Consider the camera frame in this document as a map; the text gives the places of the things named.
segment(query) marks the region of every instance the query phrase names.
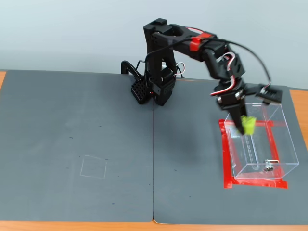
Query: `faint square outline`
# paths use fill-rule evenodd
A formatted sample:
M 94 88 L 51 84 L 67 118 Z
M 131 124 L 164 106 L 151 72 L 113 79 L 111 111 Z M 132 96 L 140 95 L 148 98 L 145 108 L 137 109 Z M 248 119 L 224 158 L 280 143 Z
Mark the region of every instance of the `faint square outline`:
M 103 159 L 101 159 L 101 158 L 98 158 L 98 157 L 95 157 L 95 156 L 91 156 L 91 155 L 84 155 L 84 156 L 92 157 L 92 158 L 95 158 L 95 159 L 98 159 L 98 160 L 103 160 Z M 92 177 L 92 178 L 97 178 L 97 179 L 105 179 L 105 178 L 106 178 L 107 161 L 106 161 L 106 164 L 105 164 L 104 177 L 94 177 L 94 176 L 82 175 L 82 168 L 83 168 L 83 163 L 84 163 L 84 161 L 85 161 L 85 158 L 82 158 L 82 164 L 81 164 L 81 170 L 80 170 L 80 176 L 81 176 L 81 177 Z

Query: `clear plastic box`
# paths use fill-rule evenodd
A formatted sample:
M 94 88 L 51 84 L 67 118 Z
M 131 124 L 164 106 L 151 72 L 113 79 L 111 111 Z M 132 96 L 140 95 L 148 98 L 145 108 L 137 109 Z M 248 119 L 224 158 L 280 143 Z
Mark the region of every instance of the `clear plastic box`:
M 241 135 L 228 115 L 233 176 L 237 179 L 279 179 L 299 165 L 281 104 L 247 103 L 248 116 L 257 118 L 253 135 Z

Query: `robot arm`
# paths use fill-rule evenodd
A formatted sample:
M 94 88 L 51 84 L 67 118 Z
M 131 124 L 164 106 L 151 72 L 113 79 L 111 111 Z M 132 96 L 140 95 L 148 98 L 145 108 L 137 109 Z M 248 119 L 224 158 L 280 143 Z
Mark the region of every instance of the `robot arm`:
M 245 73 L 240 57 L 229 46 L 229 42 L 218 39 L 215 34 L 202 31 L 201 34 L 179 25 L 168 25 L 165 19 L 157 19 L 143 27 L 147 56 L 145 71 L 141 75 L 129 62 L 123 61 L 121 73 L 131 72 L 136 82 L 131 92 L 138 103 L 145 103 L 151 97 L 158 105 L 164 105 L 175 86 L 177 66 L 173 50 L 205 62 L 213 79 L 219 80 L 211 96 L 216 96 L 222 110 L 227 110 L 237 129 L 244 134 L 241 116 L 247 116 L 245 96 L 256 95 L 264 103 L 280 103 L 282 92 L 269 85 L 248 88 L 241 76 Z

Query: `yellow object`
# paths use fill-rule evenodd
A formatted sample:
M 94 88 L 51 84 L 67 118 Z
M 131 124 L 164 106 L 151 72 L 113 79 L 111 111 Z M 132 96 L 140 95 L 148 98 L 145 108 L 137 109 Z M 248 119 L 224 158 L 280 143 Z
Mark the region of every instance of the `yellow object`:
M 241 116 L 242 126 L 244 128 L 245 134 L 252 135 L 255 132 L 255 126 L 257 118 L 253 116 Z

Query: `gray table mat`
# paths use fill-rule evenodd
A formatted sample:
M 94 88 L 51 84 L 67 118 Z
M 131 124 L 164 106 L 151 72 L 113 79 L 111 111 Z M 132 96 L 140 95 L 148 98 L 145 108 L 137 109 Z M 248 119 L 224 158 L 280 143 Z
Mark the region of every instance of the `gray table mat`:
M 149 222 L 153 104 L 132 78 L 8 71 L 0 91 L 0 220 Z
M 177 81 L 164 107 L 154 106 L 154 220 L 168 224 L 308 224 L 308 154 L 287 87 L 282 107 L 299 166 L 288 189 L 223 187 L 220 111 L 215 81 Z M 247 103 L 259 102 L 247 97 Z

